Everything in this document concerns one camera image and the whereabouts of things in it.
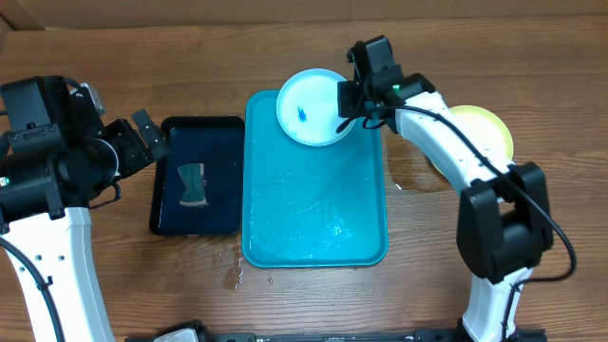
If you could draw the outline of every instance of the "wooden surface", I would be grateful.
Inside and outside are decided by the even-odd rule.
[[[279,88],[299,70],[324,67],[351,77],[345,50],[378,34],[388,35],[404,71],[427,75],[449,105],[498,114],[514,138],[516,161],[535,161],[546,173],[553,217],[577,248],[579,270],[559,284],[527,286],[518,324],[546,328],[554,341],[573,334],[604,340],[606,17],[12,32],[0,55],[0,82],[53,74],[90,82],[108,108],[106,123],[141,107],[157,123],[174,115],[244,116],[252,95]],[[6,119],[0,129],[8,129]],[[370,268],[269,272],[242,258],[240,237],[153,236],[147,225],[154,167],[123,181],[123,200],[92,214],[113,332],[153,333],[193,318],[212,332],[454,326],[470,286],[455,242],[457,197],[415,147],[384,133],[390,248]],[[556,242],[536,274],[566,266]],[[4,254],[0,281],[0,339],[31,339]]]

